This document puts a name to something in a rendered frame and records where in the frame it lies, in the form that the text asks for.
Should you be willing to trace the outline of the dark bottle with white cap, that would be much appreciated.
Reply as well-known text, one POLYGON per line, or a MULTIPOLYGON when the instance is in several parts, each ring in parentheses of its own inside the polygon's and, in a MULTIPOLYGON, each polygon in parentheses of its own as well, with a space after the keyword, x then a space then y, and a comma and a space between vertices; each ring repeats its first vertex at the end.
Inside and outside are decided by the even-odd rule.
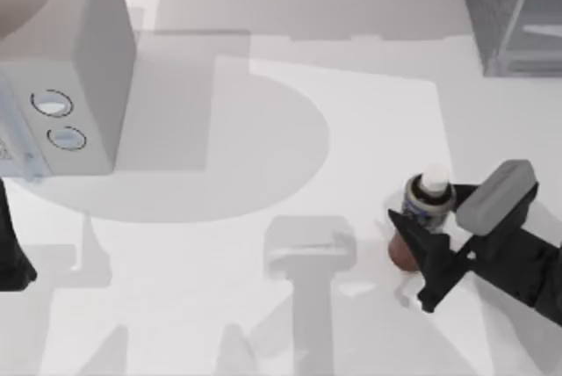
MULTIPOLYGON (((456 198, 450 183, 449 170, 440 163, 431 163, 419 174, 410 177, 405 186, 400 213, 412 218, 431 234, 443 231, 456 198)), ((387 247, 393 264, 408 273, 419 271, 414 254, 398 228, 387 247)))

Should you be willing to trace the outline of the pale grey rounded box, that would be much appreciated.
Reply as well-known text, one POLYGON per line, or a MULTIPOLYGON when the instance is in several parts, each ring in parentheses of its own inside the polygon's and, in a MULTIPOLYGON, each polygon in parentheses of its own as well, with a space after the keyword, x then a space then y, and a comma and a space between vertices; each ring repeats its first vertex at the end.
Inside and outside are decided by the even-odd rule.
POLYGON ((536 183, 530 160, 504 161, 457 209, 457 225, 473 235, 491 233, 536 183))

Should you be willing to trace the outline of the pale microwave oven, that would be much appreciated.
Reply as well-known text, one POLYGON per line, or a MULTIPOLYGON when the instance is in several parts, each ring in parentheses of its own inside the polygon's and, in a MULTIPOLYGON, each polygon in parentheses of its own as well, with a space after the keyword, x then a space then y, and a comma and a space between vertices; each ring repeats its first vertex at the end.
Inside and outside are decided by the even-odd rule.
POLYGON ((126 0, 0 0, 0 177, 110 174, 136 55, 126 0), (71 98, 70 115, 33 108, 31 94, 48 89, 71 98), (83 149, 48 140, 66 126, 85 134, 83 149))

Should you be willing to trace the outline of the small microwave knob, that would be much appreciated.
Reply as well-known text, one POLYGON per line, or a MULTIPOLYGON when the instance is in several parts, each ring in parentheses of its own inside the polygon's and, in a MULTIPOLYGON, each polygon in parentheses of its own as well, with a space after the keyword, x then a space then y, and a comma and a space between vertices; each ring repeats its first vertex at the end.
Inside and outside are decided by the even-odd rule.
POLYGON ((55 147, 66 151, 79 151, 87 144, 85 134, 70 126, 48 130, 47 138, 55 147))

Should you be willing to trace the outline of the large microwave knob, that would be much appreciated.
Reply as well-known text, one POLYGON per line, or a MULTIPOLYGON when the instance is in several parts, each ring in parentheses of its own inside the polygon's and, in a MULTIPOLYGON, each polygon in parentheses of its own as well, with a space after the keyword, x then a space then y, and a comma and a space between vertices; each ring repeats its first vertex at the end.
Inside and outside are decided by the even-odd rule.
POLYGON ((51 118, 66 117, 74 110, 71 98, 59 90, 34 92, 30 96, 30 101, 37 112, 51 118))

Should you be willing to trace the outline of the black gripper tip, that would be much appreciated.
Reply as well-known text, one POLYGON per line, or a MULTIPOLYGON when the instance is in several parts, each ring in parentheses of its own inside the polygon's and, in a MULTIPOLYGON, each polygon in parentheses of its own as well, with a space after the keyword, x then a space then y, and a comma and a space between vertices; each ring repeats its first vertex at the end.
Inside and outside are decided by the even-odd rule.
POLYGON ((0 293, 22 292, 37 277, 38 272, 18 241, 5 184, 0 178, 0 293))

